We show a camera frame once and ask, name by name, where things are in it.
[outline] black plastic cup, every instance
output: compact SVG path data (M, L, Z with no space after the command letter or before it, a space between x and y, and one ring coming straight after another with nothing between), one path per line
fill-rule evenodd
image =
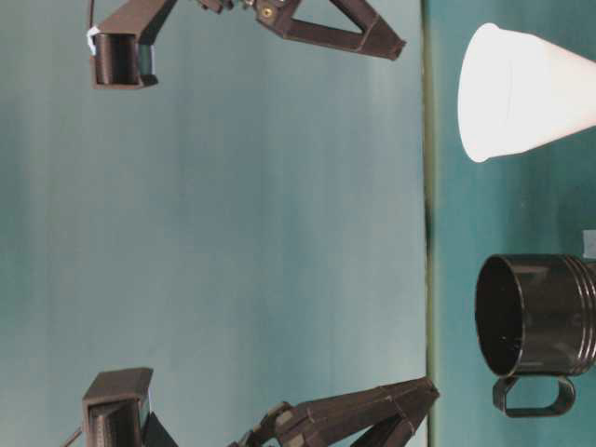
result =
M568 376L596 358L596 270L567 255L496 255L480 272L476 331L489 368L500 378L494 406L509 417L558 416L576 391ZM559 395L545 408L507 406L521 377L552 376Z

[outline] mug handle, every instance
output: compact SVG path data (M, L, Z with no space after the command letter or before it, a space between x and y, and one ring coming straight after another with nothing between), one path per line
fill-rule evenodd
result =
M549 417L561 416L571 410L576 401L576 388L574 384L564 376L556 377L559 382L559 396L548 407L543 408L508 408L507 394L519 377L506 377L496 381L493 387L493 404L501 412L509 417Z

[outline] cable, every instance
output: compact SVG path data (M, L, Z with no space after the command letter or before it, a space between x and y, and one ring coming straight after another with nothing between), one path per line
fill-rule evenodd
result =
M81 436L82 433L83 433L83 430L81 429L81 427L77 428L76 431L70 436L70 438L68 440L66 440L63 445L61 445L61 447L68 447L73 442L75 442L76 439L79 436Z

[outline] teal table surface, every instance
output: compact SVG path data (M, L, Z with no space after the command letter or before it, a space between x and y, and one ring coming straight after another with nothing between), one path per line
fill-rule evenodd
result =
M154 367L188 447L425 375L419 2L372 2L392 62L181 1L137 92L91 89L86 3L0 13L0 444L60 445L102 370Z
M564 417L507 419L493 407L494 376L473 317L476 277L489 255L583 253L582 230L596 227L596 131L476 164L464 153L456 117L461 62L481 24L537 34L596 60L594 17L588 0L426 2L431 368L442 393L432 421L437 447L596 443L596 370L574 380L577 402ZM553 380L526 381L511 403L544 405L555 392Z

